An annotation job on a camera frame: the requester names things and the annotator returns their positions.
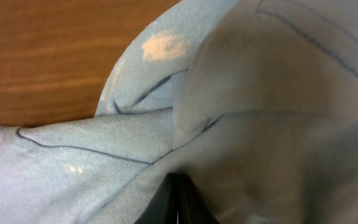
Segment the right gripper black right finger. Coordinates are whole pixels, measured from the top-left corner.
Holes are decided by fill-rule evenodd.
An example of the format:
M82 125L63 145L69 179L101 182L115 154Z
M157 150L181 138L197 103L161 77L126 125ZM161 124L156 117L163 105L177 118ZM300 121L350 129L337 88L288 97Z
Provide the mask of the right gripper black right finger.
M193 181L184 174L177 176L179 224L219 224L208 210Z

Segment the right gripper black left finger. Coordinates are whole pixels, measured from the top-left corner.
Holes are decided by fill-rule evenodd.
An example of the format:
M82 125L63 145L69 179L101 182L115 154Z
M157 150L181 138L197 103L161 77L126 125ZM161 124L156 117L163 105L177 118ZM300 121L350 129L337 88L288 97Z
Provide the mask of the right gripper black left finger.
M177 187L174 174L167 174L142 215L134 224L176 224Z

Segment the light blue printed t-shirt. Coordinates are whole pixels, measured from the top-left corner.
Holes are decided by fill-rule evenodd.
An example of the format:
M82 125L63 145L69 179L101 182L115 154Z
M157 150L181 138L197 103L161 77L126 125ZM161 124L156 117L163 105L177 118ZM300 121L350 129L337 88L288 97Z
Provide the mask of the light blue printed t-shirt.
M167 174L219 223L358 223L358 1L182 1L91 119L0 126L0 223L135 223Z

